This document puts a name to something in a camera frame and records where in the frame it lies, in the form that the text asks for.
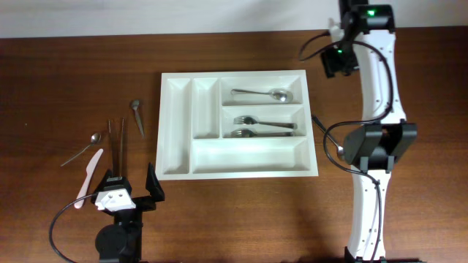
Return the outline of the steel fork with wide tines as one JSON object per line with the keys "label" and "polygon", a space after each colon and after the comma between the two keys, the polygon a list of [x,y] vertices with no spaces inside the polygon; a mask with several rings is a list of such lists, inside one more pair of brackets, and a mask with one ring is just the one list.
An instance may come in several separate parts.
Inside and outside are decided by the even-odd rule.
{"label": "steel fork with wide tines", "polygon": [[277,123],[277,122],[267,122],[261,121],[258,118],[251,115],[242,115],[233,119],[234,124],[238,125],[264,125],[264,126],[275,126],[286,129],[297,129],[298,126],[296,123]]}

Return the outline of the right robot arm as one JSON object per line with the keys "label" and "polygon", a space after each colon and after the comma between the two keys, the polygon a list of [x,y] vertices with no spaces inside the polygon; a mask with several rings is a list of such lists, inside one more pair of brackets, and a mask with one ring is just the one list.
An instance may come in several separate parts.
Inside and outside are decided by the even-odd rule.
{"label": "right robot arm", "polygon": [[363,114],[344,138],[341,157],[353,180],[352,234],[346,262],[385,262],[383,216],[391,173],[417,137],[399,98],[394,63],[396,29],[389,4],[340,1],[331,22],[333,44],[321,54],[327,77],[359,71]]}

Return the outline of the steel fork with curved handle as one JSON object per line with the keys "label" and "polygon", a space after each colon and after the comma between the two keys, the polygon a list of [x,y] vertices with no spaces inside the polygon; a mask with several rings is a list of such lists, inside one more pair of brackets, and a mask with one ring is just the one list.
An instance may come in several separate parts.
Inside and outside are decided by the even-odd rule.
{"label": "steel fork with curved handle", "polygon": [[288,132],[270,132],[270,133],[258,133],[252,129],[237,129],[230,133],[231,137],[294,137],[293,131]]}

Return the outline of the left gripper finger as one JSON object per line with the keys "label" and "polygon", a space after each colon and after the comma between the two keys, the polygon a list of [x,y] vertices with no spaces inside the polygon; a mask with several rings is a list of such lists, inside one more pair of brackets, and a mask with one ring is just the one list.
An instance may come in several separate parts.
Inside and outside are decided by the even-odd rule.
{"label": "left gripper finger", "polygon": [[113,176],[113,171],[111,169],[108,169],[105,175],[103,176],[103,178],[101,179],[101,181],[99,182],[99,184],[97,185],[97,187],[95,188],[94,194],[97,194],[100,191],[102,191],[107,183],[107,180],[111,178],[112,176]]}
{"label": "left gripper finger", "polygon": [[149,192],[150,197],[155,202],[165,201],[165,193],[158,181],[155,168],[152,163],[148,164],[148,170],[147,170],[147,176],[146,176],[146,190]]}

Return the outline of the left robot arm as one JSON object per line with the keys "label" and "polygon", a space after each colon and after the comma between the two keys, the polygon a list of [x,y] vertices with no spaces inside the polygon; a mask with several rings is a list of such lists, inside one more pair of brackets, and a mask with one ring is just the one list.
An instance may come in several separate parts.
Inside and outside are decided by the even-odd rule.
{"label": "left robot arm", "polygon": [[113,217],[95,239],[100,262],[139,262],[142,258],[143,213],[156,210],[165,201],[165,193],[156,177],[153,164],[146,175],[147,196],[132,197],[132,187],[125,177],[115,177],[111,170],[96,187],[91,202],[97,210]]}

